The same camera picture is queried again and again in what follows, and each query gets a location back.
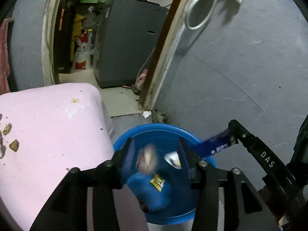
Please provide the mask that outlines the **blue snack wrapper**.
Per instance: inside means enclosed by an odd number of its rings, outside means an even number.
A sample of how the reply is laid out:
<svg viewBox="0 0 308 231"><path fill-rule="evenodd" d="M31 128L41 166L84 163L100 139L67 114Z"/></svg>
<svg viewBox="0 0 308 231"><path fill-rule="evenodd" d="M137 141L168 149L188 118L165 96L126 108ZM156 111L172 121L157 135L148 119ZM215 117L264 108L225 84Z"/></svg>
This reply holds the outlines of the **blue snack wrapper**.
<svg viewBox="0 0 308 231"><path fill-rule="evenodd" d="M205 159L220 153L235 144L238 144L238 139L229 129L226 129L202 143L193 146L193 150L201 159Z"/></svg>

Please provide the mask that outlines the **red white snack packet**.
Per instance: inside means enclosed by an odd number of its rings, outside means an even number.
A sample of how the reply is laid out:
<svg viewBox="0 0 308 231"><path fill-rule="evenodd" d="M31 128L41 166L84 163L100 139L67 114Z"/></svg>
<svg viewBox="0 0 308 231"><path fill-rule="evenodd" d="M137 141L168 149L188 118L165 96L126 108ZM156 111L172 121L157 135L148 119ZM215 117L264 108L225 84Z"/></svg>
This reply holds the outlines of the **red white snack packet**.
<svg viewBox="0 0 308 231"><path fill-rule="evenodd" d="M153 174L158 168L158 155L153 144L148 144L139 150L137 159L138 171L143 174Z"/></svg>

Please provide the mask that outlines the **brown peel piece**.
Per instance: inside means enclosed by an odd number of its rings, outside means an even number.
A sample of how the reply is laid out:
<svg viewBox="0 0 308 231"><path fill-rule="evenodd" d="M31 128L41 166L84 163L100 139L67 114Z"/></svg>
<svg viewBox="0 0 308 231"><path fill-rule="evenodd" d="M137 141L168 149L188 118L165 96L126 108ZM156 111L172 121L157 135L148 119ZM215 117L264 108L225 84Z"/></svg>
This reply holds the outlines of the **brown peel piece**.
<svg viewBox="0 0 308 231"><path fill-rule="evenodd" d="M9 144L9 148L14 151L14 152L17 152L18 151L18 148L19 148L19 142L18 140L14 140L12 141L10 144Z"/></svg>
<svg viewBox="0 0 308 231"><path fill-rule="evenodd" d="M11 123L8 123L8 124L4 127L4 129L3 129L3 135L9 134L10 131L11 131L11 129L12 129L12 124L11 124Z"/></svg>

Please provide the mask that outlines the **pink table cloth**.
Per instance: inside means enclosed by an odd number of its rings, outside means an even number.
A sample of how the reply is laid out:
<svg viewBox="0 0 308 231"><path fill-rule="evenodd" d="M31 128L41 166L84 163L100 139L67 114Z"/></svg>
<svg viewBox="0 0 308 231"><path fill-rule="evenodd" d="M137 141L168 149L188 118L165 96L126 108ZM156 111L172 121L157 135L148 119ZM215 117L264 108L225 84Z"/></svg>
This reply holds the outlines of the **pink table cloth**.
<svg viewBox="0 0 308 231"><path fill-rule="evenodd" d="M1 230L30 230L74 167L96 168L113 156L112 120L99 90L62 84L1 96ZM18 140L17 152L9 144Z"/></svg>

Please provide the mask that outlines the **blue plastic basin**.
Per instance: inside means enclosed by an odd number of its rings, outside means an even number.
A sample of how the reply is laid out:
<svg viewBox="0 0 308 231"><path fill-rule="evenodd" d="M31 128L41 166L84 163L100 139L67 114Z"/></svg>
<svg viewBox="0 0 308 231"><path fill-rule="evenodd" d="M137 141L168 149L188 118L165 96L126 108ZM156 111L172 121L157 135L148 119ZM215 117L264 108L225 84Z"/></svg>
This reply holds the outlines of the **blue plastic basin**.
<svg viewBox="0 0 308 231"><path fill-rule="evenodd" d="M184 138L190 148L201 141L189 132L172 125L145 124L132 128L118 137L114 144L114 150L120 150L128 138L134 140L136 152L147 144L155 146L158 154L158 175L165 180L165 188L159 192L149 182L150 176L142 176L137 173L136 166L130 170L132 178L128 185L131 186L132 191L140 191L140 193L149 191L151 195L150 207L154 205L155 198L161 204L166 204L166 207L161 210L146 213L146 221L156 225L175 225L193 219L198 192L190 189L190 181L184 171L169 164L164 156L177 151L180 138Z"/></svg>

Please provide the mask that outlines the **red checked counter cloth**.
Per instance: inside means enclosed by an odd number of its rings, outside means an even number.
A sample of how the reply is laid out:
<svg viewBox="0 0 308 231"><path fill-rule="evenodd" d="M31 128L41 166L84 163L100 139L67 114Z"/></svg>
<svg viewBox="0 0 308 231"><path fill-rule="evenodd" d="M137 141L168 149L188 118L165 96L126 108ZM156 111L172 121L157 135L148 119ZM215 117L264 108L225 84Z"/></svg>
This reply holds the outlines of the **red checked counter cloth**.
<svg viewBox="0 0 308 231"><path fill-rule="evenodd" d="M7 32L8 19L5 19L1 24L0 33L0 95L10 92L8 85L8 77L10 75L8 46L7 46Z"/></svg>

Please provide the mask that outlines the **red white bag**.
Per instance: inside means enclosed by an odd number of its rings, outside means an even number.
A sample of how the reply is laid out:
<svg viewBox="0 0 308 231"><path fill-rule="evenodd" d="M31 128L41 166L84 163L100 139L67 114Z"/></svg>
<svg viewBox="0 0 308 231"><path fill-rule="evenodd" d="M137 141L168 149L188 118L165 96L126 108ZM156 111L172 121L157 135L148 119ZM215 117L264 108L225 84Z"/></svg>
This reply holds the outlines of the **red white bag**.
<svg viewBox="0 0 308 231"><path fill-rule="evenodd" d="M74 54L74 70L91 68L91 37L92 29L85 30L77 37L76 43L78 48Z"/></svg>

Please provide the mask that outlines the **wooden door frame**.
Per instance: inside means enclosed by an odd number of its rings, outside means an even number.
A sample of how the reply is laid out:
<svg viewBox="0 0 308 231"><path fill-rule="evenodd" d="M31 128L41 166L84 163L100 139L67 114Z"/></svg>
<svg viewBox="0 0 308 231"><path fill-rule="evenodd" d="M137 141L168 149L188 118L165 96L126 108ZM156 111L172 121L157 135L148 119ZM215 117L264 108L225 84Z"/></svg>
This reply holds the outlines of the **wooden door frame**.
<svg viewBox="0 0 308 231"><path fill-rule="evenodd" d="M169 58L177 48L184 25L184 12L192 0L173 0L171 8L159 35L158 43L153 52L144 88L139 98L143 110L152 110L157 101L166 74L169 69ZM45 85L55 84L53 60L53 40L55 20L60 0L46 0L43 13L42 34L42 68Z"/></svg>

